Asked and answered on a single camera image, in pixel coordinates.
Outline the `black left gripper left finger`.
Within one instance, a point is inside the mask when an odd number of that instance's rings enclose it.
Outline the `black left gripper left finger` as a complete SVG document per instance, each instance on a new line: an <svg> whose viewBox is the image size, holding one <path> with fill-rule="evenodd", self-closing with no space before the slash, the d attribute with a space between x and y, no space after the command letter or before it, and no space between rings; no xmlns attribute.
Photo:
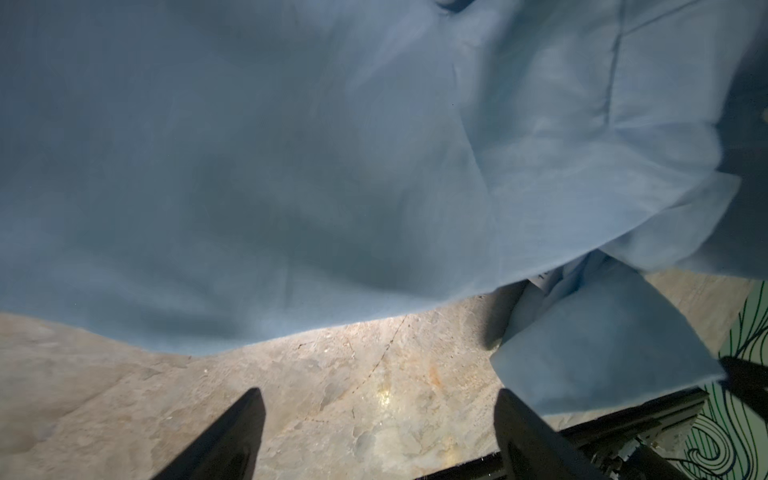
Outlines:
<svg viewBox="0 0 768 480"><path fill-rule="evenodd" d="M152 480L252 479L265 420L260 389L247 390Z"/></svg>

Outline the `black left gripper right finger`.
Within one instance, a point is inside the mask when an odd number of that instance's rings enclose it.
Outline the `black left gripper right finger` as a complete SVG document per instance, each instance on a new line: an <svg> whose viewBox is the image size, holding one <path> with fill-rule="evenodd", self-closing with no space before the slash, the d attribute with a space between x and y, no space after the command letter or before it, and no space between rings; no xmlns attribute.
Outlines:
<svg viewBox="0 0 768 480"><path fill-rule="evenodd" d="M508 389L498 392L494 430L507 479L606 478Z"/></svg>

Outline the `light blue long sleeve shirt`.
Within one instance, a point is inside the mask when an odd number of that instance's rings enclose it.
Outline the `light blue long sleeve shirt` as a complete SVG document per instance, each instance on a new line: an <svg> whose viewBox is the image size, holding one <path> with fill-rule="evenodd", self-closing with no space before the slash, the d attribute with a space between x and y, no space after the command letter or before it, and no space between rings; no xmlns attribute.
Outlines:
<svg viewBox="0 0 768 480"><path fill-rule="evenodd" d="M763 1L5 1L1 308L203 355L544 276L541 415L724 375L645 280L767 274Z"/></svg>

